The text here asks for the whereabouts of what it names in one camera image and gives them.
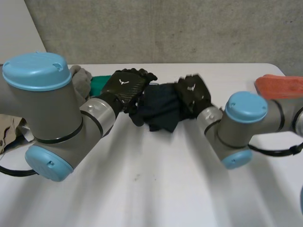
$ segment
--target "gray concrete wall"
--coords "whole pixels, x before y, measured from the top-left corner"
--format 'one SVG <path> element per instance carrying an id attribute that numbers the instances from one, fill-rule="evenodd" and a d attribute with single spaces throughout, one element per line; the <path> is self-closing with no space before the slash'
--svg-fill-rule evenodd
<path id="1" fill-rule="evenodd" d="M 25 0 L 70 64 L 267 62 L 303 75 L 302 0 Z"/>

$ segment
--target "beige cloth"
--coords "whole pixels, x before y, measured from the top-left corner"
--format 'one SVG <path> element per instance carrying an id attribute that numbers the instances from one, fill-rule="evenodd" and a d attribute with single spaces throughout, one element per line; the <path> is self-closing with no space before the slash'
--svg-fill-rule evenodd
<path id="1" fill-rule="evenodd" d="M 15 141 L 16 130 L 21 120 L 21 117 L 0 114 L 0 154 L 3 153 L 7 145 Z"/>

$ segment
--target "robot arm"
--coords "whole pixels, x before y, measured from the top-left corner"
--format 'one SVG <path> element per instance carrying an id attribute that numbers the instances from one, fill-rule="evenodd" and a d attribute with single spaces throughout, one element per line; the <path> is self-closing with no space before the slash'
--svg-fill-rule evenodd
<path id="1" fill-rule="evenodd" d="M 25 159 L 39 175 L 57 182 L 73 172 L 109 133 L 118 114 L 130 111 L 157 79 L 144 70 L 116 71 L 102 94 L 79 109 L 66 61 L 57 54 L 20 55 L 2 71 L 0 113 L 26 119 L 36 142 Z"/>
<path id="2" fill-rule="evenodd" d="M 251 149 L 272 156 L 294 155 L 302 149 L 300 145 L 266 153 L 249 145 L 249 141 L 253 135 L 271 132 L 293 131 L 303 136 L 303 98 L 265 100 L 250 92 L 237 92 L 223 112 L 211 104 L 210 93 L 198 75 L 180 79 L 176 90 L 227 169 L 248 163 Z"/>

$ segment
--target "black cable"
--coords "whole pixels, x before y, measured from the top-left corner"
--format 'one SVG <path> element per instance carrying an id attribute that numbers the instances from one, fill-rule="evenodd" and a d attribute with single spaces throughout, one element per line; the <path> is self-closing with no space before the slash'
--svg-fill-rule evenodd
<path id="1" fill-rule="evenodd" d="M 289 149 L 285 149 L 285 150 L 263 150 L 250 144 L 248 145 L 248 147 L 251 150 L 260 152 L 263 155 L 273 156 L 273 157 L 284 157 L 284 156 L 299 154 L 303 149 L 303 143 L 296 146 L 292 146 Z"/>
<path id="2" fill-rule="evenodd" d="M 11 170 L 0 166 L 0 173 L 16 176 L 16 177 L 23 177 L 23 176 L 31 176 L 37 174 L 33 169 L 31 170 Z"/>

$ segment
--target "green cloth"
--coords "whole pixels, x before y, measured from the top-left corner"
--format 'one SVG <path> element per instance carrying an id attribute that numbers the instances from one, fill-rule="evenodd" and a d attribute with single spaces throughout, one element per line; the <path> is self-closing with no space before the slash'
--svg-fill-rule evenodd
<path id="1" fill-rule="evenodd" d="M 89 96 L 98 96 L 101 93 L 102 88 L 107 83 L 111 76 L 97 76 L 93 77 L 90 81 L 90 93 Z"/>

